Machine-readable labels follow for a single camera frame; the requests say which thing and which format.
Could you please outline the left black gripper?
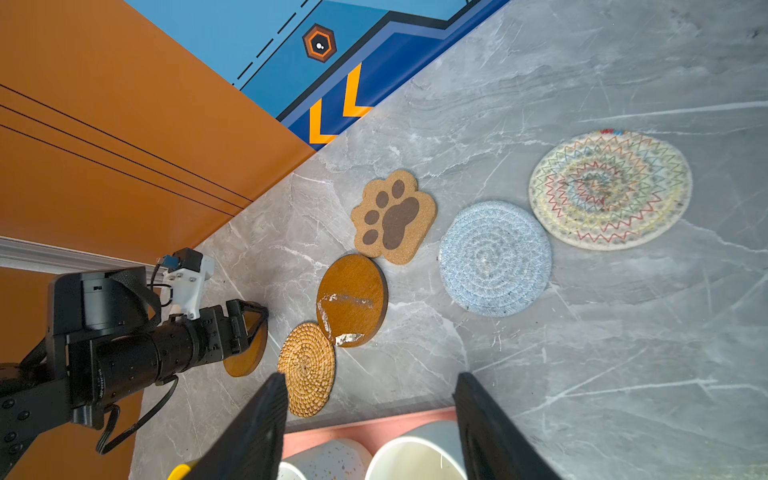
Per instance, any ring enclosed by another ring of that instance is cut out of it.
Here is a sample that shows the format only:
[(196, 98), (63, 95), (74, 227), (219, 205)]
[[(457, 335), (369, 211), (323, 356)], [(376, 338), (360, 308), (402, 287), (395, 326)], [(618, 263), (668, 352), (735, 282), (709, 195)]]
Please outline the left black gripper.
[(140, 302), (91, 307), (90, 386), (94, 390), (142, 390), (163, 385), (193, 367), (236, 358), (261, 360), (268, 343), (268, 309), (241, 299), (205, 307), (192, 320), (165, 322)]

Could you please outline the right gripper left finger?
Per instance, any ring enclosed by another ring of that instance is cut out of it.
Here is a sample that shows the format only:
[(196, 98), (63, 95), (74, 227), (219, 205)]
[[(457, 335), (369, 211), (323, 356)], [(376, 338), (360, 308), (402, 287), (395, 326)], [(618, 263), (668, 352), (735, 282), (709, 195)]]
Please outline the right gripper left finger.
[(283, 453), (288, 412), (285, 376), (271, 374), (188, 479), (275, 479)]

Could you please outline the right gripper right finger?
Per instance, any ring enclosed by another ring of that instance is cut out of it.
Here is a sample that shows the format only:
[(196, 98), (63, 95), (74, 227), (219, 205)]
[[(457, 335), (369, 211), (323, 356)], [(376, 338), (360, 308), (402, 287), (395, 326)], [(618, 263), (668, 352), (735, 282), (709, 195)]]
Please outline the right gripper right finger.
[(560, 479), (473, 374), (458, 375), (453, 398), (469, 479)]

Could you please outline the dark brown round coaster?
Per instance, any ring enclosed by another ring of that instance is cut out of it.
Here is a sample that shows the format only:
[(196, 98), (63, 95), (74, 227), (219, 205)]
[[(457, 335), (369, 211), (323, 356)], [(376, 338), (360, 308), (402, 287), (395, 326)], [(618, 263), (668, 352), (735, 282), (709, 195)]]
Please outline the dark brown round coaster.
[(268, 344), (267, 315), (246, 312), (244, 319), (250, 344), (242, 353), (223, 362), (228, 375), (235, 378), (246, 377), (257, 368)]

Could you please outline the woven rattan round coaster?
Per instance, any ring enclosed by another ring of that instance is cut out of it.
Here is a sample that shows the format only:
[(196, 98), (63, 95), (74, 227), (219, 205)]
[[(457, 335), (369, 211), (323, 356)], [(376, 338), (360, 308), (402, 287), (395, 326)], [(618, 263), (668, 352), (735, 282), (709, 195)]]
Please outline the woven rattan round coaster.
[(309, 418), (324, 408), (335, 382), (336, 355), (316, 322), (302, 323), (290, 332), (280, 352), (278, 371), (285, 376), (292, 415)]

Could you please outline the yellow mug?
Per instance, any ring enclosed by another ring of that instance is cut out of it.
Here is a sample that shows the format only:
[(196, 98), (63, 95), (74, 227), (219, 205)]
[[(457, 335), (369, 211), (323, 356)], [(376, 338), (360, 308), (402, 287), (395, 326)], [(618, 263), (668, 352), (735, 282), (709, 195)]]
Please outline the yellow mug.
[(183, 480), (198, 463), (197, 460), (190, 460), (188, 462), (177, 465), (167, 477), (167, 480)]

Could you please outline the glossy brown round coaster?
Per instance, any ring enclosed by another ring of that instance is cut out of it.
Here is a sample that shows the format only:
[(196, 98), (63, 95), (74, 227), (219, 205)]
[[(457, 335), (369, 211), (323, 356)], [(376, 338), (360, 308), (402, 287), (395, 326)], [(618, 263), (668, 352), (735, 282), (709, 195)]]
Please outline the glossy brown round coaster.
[(379, 266), (361, 254), (345, 255), (328, 268), (320, 282), (317, 321), (333, 346), (358, 347), (379, 331), (388, 301), (386, 278)]

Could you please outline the light blue woven coaster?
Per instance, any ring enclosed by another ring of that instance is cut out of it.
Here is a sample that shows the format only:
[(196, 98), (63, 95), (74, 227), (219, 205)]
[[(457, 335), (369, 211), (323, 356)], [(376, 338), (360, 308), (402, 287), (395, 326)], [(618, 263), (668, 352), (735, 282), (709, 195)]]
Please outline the light blue woven coaster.
[(462, 210), (439, 250), (443, 285), (463, 309), (484, 317), (513, 316), (546, 289), (552, 247), (529, 212), (505, 201), (483, 201)]

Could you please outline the cork paw print coaster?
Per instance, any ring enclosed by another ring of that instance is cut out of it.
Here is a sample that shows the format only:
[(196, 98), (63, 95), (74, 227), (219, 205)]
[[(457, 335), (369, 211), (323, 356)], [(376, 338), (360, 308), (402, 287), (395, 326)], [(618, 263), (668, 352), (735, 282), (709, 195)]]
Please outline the cork paw print coaster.
[(405, 265), (416, 255), (437, 217), (433, 197), (419, 190), (406, 170), (369, 182), (350, 218), (356, 229), (354, 247), (370, 258)]

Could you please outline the multicolour woven round coaster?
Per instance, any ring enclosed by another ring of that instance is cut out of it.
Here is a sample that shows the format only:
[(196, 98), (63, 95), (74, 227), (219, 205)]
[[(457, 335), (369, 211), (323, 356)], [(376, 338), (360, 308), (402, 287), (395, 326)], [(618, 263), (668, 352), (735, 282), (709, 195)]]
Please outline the multicolour woven round coaster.
[(672, 144), (605, 129), (550, 150), (528, 185), (531, 209), (556, 239), (582, 249), (616, 251), (670, 230), (692, 198), (693, 177)]

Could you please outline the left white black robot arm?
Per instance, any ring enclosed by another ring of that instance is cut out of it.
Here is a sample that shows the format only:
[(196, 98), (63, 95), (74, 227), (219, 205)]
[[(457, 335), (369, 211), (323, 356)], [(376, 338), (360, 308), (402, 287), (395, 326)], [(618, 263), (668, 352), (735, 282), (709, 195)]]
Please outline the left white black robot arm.
[(120, 400), (152, 384), (174, 391), (180, 373), (245, 353), (269, 317), (266, 307), (234, 299), (196, 319), (163, 320), (142, 267), (60, 275), (49, 293), (44, 338), (21, 362), (1, 366), (3, 476), (40, 434), (67, 423), (101, 431), (96, 450), (110, 452), (171, 396), (115, 434)]

